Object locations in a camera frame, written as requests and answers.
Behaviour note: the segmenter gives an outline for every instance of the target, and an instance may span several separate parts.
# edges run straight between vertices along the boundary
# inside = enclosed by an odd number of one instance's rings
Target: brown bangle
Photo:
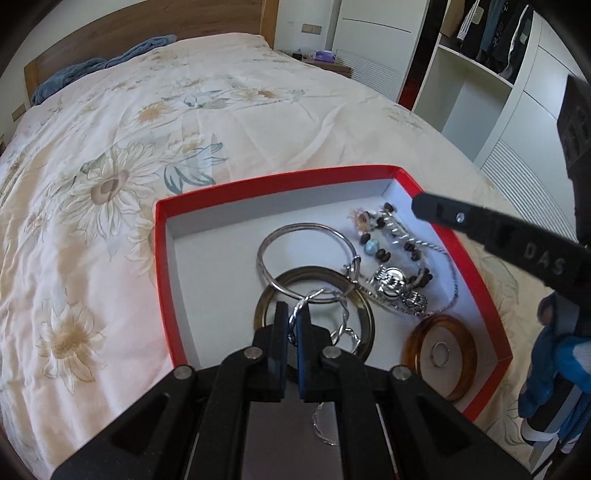
[[[292,285],[299,281],[320,280],[345,291],[351,282],[347,277],[335,270],[324,267],[299,267],[288,270],[276,278],[276,281],[284,286]],[[267,325],[267,310],[277,291],[269,285],[263,291],[255,309],[255,330]],[[355,306],[361,324],[361,342],[355,352],[364,362],[368,359],[375,340],[375,320],[369,301],[357,290],[353,290],[347,297]]]
[[[478,354],[474,338],[466,326],[458,319],[445,314],[432,315],[424,319],[412,332],[404,344],[402,350],[402,363],[409,367],[413,373],[421,375],[421,349],[427,334],[433,327],[440,326],[449,330],[460,344],[462,351],[462,373],[458,380],[456,388],[450,393],[446,400],[456,403],[461,400],[470,390],[474,377],[476,376],[476,366],[478,364]]]

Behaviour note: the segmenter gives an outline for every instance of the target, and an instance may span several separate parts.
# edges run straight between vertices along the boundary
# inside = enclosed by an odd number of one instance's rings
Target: metal ring
[[[298,267],[288,270],[277,277],[283,284],[291,285],[299,281],[317,280],[328,283],[339,290],[343,290],[350,284],[347,277],[335,270],[325,267]],[[262,293],[256,304],[254,324],[255,330],[267,325],[267,310],[276,295],[275,289],[269,285]],[[375,319],[368,299],[358,290],[353,290],[348,300],[354,305],[361,324],[361,341],[355,351],[355,356],[366,361],[374,347]]]
[[[351,253],[353,255],[353,260],[351,260],[351,263],[347,267],[347,277],[346,278],[348,279],[348,284],[347,284],[346,288],[343,289],[343,293],[341,295],[342,297],[348,297],[357,288],[357,281],[359,280],[359,271],[360,271],[360,267],[361,267],[361,257],[357,254],[355,247],[353,246],[351,241],[349,239],[347,239],[347,237],[345,237],[342,233],[335,230],[334,228],[326,226],[326,225],[322,225],[321,223],[294,223],[292,225],[285,225],[285,226],[275,230],[273,233],[268,235],[262,241],[261,246],[259,247],[259,250],[256,253],[256,266],[258,267],[259,271],[261,272],[262,276],[265,278],[267,283],[269,285],[271,285],[274,289],[279,291],[280,293],[283,293],[284,295],[287,295],[288,297],[290,297],[292,299],[303,300],[304,298],[306,298],[305,295],[301,295],[301,294],[299,294],[293,290],[290,290],[289,288],[285,288],[283,285],[281,285],[281,283],[278,282],[273,277],[273,275],[271,275],[271,273],[267,270],[267,268],[263,262],[263,259],[262,259],[263,255],[264,255],[265,251],[267,250],[267,248],[269,247],[269,245],[271,245],[275,240],[277,240],[279,237],[281,237],[287,233],[297,232],[299,230],[316,230],[316,231],[320,231],[320,232],[330,233],[330,234],[334,235],[336,238],[338,238],[339,240],[341,240],[349,248],[349,250],[351,250]],[[339,300],[340,299],[337,297],[331,297],[328,299],[315,298],[315,299],[311,299],[309,301],[309,303],[329,304],[329,303],[336,303]]]
[[[446,355],[447,355],[445,361],[441,365],[435,361],[435,349],[440,345],[443,345],[443,348],[445,349]],[[430,356],[431,356],[431,363],[433,364],[433,366],[435,368],[443,368],[449,363],[449,359],[450,359],[449,347],[447,346],[447,344],[445,342],[437,342],[435,345],[433,345],[433,347],[431,347]]]

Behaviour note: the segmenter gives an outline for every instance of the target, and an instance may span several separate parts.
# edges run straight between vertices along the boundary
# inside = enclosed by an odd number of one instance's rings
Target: wooden headboard
[[[218,33],[261,34],[273,47],[280,0],[146,0],[72,32],[25,67],[29,98],[55,72],[94,57],[111,59],[144,40]]]

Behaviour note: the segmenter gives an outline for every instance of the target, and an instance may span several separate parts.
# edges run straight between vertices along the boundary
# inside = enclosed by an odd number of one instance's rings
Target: bracelet
[[[344,275],[324,267],[299,267],[282,273],[277,281],[284,285],[292,285],[299,281],[319,280],[332,285],[343,291],[351,283]],[[269,305],[277,292],[269,285],[262,293],[256,304],[254,324],[255,330],[267,325],[267,311]],[[357,290],[352,290],[347,297],[355,306],[361,324],[361,338],[354,354],[362,361],[366,361],[374,347],[375,340],[375,319],[371,305],[365,296]]]
[[[462,322],[445,314],[432,315],[424,319],[417,325],[406,341],[402,350],[402,363],[409,367],[413,373],[421,375],[421,349],[423,348],[423,342],[427,334],[435,326],[444,327],[449,330],[456,338],[462,351],[462,373],[460,374],[460,380],[458,380],[453,391],[446,397],[446,400],[449,402],[457,403],[470,390],[476,376],[476,366],[478,364],[478,353],[476,351],[474,337]]]
[[[277,281],[275,278],[273,278],[273,275],[269,273],[262,259],[269,245],[271,245],[275,240],[287,233],[297,232],[299,230],[317,230],[320,232],[328,232],[334,235],[339,240],[341,240],[349,248],[353,255],[353,260],[351,260],[351,263],[346,266],[346,278],[348,279],[348,284],[346,288],[342,289],[343,293],[340,296],[330,293],[331,296],[329,298],[315,297],[313,299],[309,299],[308,303],[336,303],[338,301],[341,301],[343,297],[348,297],[349,295],[351,295],[351,293],[357,288],[357,281],[359,280],[359,270],[361,266],[361,257],[357,254],[355,247],[347,239],[347,237],[345,237],[342,233],[338,232],[334,228],[322,225],[320,223],[294,223],[292,225],[286,225],[275,230],[262,241],[261,246],[259,247],[259,250],[256,253],[256,266],[258,267],[259,271],[261,272],[262,276],[265,278],[267,283],[271,285],[275,290],[279,291],[280,293],[283,293],[284,295],[287,295],[292,299],[304,300],[304,298],[306,298],[305,295],[301,295],[293,290],[290,290],[289,288],[284,287],[280,281]]]

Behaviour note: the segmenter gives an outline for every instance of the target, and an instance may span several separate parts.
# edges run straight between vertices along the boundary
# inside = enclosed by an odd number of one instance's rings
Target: bedspread
[[[172,368],[154,285],[157,200],[360,163],[395,164],[425,190],[517,215],[420,118],[257,36],[181,41],[33,107],[0,162],[1,406],[32,471],[49,478]],[[516,400],[547,290],[462,241],[514,354],[477,424],[525,462]]]

